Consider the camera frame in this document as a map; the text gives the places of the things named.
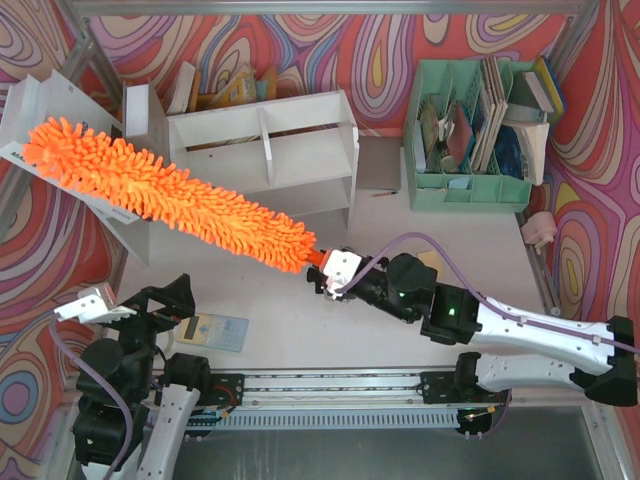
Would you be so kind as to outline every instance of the green desk organizer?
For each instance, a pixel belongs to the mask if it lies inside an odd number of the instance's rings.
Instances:
[[[409,111],[404,125],[404,156],[407,164],[409,198],[412,210],[431,212],[521,212],[529,203],[531,184],[502,175],[492,154],[487,173],[417,173],[413,156],[414,125],[420,106],[431,94],[451,95],[462,102],[467,112],[475,112],[480,95],[480,60],[420,60],[411,90]],[[532,63],[498,61],[505,97],[509,98],[513,75],[531,70]],[[441,118],[443,112],[437,112]],[[455,178],[469,178],[466,190],[449,189]]]

